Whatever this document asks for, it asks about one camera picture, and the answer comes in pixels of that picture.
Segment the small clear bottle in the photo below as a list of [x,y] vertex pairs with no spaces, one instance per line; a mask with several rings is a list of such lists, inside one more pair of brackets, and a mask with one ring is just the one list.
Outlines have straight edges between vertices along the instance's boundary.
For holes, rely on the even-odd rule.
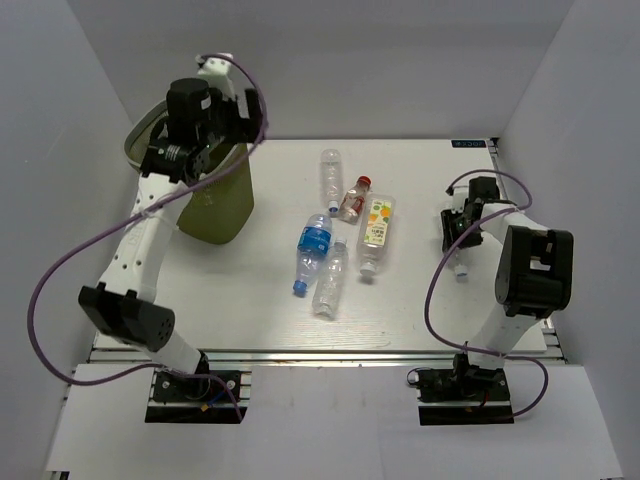
[[469,253],[467,249],[457,249],[450,258],[450,268],[457,282],[466,282],[469,274]]

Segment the orange label white cap bottle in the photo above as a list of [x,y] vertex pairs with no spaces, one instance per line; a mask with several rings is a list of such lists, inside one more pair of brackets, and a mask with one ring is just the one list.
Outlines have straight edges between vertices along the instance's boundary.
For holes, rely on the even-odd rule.
[[367,197],[357,242],[359,273],[365,279],[377,274],[386,257],[395,203],[393,197],[379,193]]

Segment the blue label blue cap bottle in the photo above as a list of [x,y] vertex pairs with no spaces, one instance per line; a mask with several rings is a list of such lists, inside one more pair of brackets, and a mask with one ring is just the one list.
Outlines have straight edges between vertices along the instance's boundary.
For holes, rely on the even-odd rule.
[[292,286],[297,297],[304,297],[316,280],[330,248],[332,219],[328,213],[312,215],[299,237],[296,247],[296,276]]

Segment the clear bottle white cap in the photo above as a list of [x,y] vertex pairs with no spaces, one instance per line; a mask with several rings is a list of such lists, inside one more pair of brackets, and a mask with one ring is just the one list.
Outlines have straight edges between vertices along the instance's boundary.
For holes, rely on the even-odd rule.
[[338,237],[328,252],[320,271],[312,299],[313,313],[334,319],[344,287],[349,263],[348,242]]

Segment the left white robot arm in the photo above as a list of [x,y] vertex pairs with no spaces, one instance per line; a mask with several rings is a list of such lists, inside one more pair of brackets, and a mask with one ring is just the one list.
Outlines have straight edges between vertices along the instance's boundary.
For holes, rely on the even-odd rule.
[[264,130],[260,92],[238,101],[203,79],[171,83],[166,97],[126,137],[124,148],[138,172],[129,223],[96,286],[81,289],[78,302],[104,335],[145,353],[177,374],[177,387],[199,399],[211,387],[206,356],[175,328],[175,314],[156,304],[157,281],[178,220],[196,190],[231,173],[240,163],[215,157],[222,146],[257,144]]

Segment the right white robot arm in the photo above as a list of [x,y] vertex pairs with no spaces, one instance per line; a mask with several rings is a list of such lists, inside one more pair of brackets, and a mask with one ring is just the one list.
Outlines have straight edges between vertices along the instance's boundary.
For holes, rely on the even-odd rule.
[[574,236],[526,216],[503,199],[497,180],[479,176],[466,187],[449,186],[451,207],[441,212],[443,250],[479,246],[482,234],[502,245],[496,305],[467,350],[454,358],[451,384],[472,399],[498,382],[505,356],[537,322],[565,309],[571,298]]

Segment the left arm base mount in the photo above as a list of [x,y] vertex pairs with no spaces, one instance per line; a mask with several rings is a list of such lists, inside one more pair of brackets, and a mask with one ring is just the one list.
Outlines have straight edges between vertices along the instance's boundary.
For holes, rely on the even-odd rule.
[[212,374],[225,385],[211,379],[187,379],[156,371],[144,421],[147,424],[240,424],[249,405],[249,372],[219,370]]

